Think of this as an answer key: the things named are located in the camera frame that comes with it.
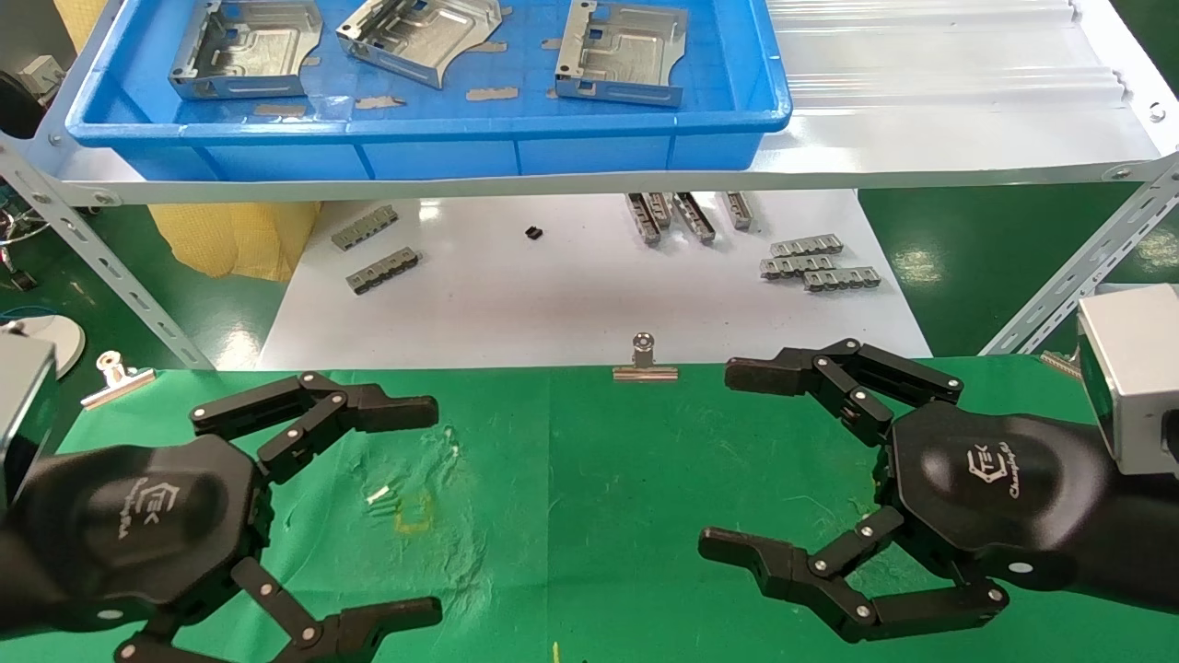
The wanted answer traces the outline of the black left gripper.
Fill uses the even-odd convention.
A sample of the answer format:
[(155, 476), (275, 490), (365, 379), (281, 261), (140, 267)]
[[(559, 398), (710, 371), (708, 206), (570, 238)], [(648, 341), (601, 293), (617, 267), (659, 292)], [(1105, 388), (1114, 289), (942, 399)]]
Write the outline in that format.
[[(4, 514), (5, 638), (147, 621), (118, 646), (117, 662), (219, 662), (173, 638), (243, 591), (286, 631), (274, 662), (371, 662), (389, 634), (442, 621), (437, 597), (312, 621), (257, 562), (274, 520), (268, 483), (291, 480), (345, 433), (433, 427), (437, 399), (391, 396), (378, 383), (307, 372), (199, 403), (191, 424), (206, 436), (33, 462)], [(256, 461), (228, 442), (274, 425), (283, 429)]]

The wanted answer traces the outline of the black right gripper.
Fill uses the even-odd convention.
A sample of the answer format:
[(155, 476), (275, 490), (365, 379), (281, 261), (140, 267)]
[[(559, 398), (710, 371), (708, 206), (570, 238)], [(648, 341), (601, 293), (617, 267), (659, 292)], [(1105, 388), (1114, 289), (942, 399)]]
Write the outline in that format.
[[(851, 645), (987, 625), (1010, 599), (986, 576), (1175, 612), (1175, 477), (1125, 475), (1095, 425), (960, 411), (959, 378), (851, 337), (730, 357), (725, 386), (812, 396), (868, 448), (885, 446), (880, 499), (889, 506), (817, 553), (713, 526), (696, 545)], [(877, 395), (917, 411), (895, 421)], [(851, 587), (849, 576), (893, 541), (951, 587), (876, 599)]]

